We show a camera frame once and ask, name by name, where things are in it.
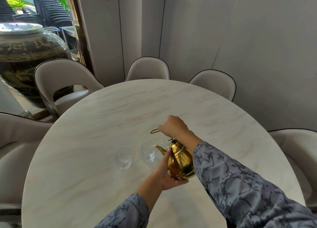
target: left hand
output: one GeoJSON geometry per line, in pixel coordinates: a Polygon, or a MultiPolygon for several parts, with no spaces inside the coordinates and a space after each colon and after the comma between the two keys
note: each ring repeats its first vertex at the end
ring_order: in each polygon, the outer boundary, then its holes
{"type": "Polygon", "coordinates": [[[172,153],[171,148],[168,148],[161,162],[152,173],[152,175],[155,176],[156,179],[158,179],[160,184],[162,184],[163,190],[169,190],[171,188],[174,188],[176,186],[180,186],[189,182],[189,180],[176,180],[175,178],[171,177],[170,174],[167,172],[168,159],[170,158],[171,153],[172,153]]]}

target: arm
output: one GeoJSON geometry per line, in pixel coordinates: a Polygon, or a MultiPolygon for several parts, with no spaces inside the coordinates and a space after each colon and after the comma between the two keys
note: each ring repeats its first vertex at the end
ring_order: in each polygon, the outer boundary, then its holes
{"type": "Polygon", "coordinates": [[[311,211],[290,200],[259,174],[203,142],[179,118],[169,116],[161,132],[193,154],[195,173],[228,227],[315,227],[311,211]]]}
{"type": "Polygon", "coordinates": [[[163,190],[185,184],[185,181],[176,181],[168,174],[168,159],[171,155],[169,149],[159,165],[150,174],[140,187],[125,199],[116,209],[111,211],[95,228],[120,227],[141,228],[146,227],[150,213],[163,190]]]}

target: large ceramic jar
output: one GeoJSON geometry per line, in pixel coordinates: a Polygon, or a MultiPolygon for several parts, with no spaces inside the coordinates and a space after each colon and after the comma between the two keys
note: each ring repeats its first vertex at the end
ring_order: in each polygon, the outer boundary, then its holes
{"type": "MultiPolygon", "coordinates": [[[[45,104],[35,86],[34,70],[39,64],[57,58],[71,59],[59,36],[38,24],[0,23],[1,79],[36,107],[45,108],[45,104]]],[[[73,86],[58,90],[54,101],[72,92],[73,86]]]]}

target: round table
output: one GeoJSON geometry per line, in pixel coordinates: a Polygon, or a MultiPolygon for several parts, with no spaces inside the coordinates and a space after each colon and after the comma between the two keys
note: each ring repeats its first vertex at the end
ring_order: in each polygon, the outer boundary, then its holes
{"type": "MultiPolygon", "coordinates": [[[[225,98],[173,80],[144,79],[99,90],[64,113],[38,147],[27,175],[22,226],[94,227],[132,194],[163,157],[140,159],[144,142],[162,146],[150,131],[168,115],[182,118],[201,139],[237,159],[304,204],[284,154],[249,114],[225,98]],[[126,147],[132,165],[121,171],[114,154],[126,147]]],[[[197,177],[163,191],[148,227],[226,227],[197,177]]]]}

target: hand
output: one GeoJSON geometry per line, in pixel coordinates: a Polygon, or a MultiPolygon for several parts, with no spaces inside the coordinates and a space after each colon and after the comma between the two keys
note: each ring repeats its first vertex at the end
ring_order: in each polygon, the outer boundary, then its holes
{"type": "Polygon", "coordinates": [[[177,139],[187,133],[188,127],[178,116],[168,116],[164,125],[159,125],[158,129],[166,136],[177,139]]]}
{"type": "Polygon", "coordinates": [[[155,179],[158,179],[160,184],[162,185],[162,190],[169,190],[173,187],[180,186],[188,183],[188,180],[176,180],[170,176],[167,172],[168,170],[168,159],[171,156],[172,150],[168,148],[166,154],[163,159],[159,163],[159,165],[155,168],[152,175],[155,179]]]}

